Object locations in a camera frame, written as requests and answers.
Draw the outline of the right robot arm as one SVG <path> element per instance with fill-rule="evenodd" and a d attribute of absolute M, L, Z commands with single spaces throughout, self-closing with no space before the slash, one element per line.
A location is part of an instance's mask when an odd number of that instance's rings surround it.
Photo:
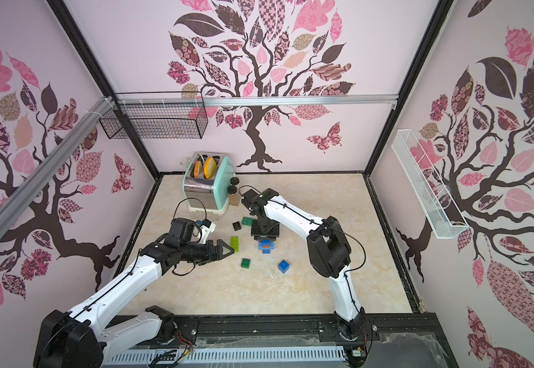
<path fill-rule="evenodd" d="M 346 340 L 356 340 L 362 333 L 366 314 L 351 280 L 351 246 L 339 221 L 333 216 L 326 219 L 313 216 L 272 189 L 261 193 L 248 190 L 242 195 L 242 204 L 256 217 L 251 235 L 257 242 L 274 242 L 281 226 L 306 241 L 312 268 L 329 281 L 339 334 Z"/>

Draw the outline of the light blue long lego brick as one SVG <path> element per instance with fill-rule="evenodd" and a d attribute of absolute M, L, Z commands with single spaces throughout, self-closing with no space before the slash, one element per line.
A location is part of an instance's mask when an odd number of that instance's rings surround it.
<path fill-rule="evenodd" d="M 259 245 L 258 249 L 263 252 L 271 252 L 274 249 L 274 245 Z"/>

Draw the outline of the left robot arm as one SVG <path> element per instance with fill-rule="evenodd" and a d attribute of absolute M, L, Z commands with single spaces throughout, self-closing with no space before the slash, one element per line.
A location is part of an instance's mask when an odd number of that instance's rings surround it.
<path fill-rule="evenodd" d="M 127 271 L 69 311 L 54 310 L 41 323 L 35 367 L 100 367 L 112 357 L 149 340 L 176 337 L 173 313 L 156 305 L 136 317 L 112 320 L 141 291 L 181 262 L 206 265 L 235 252 L 223 240 L 185 242 L 162 236 L 142 248 Z"/>

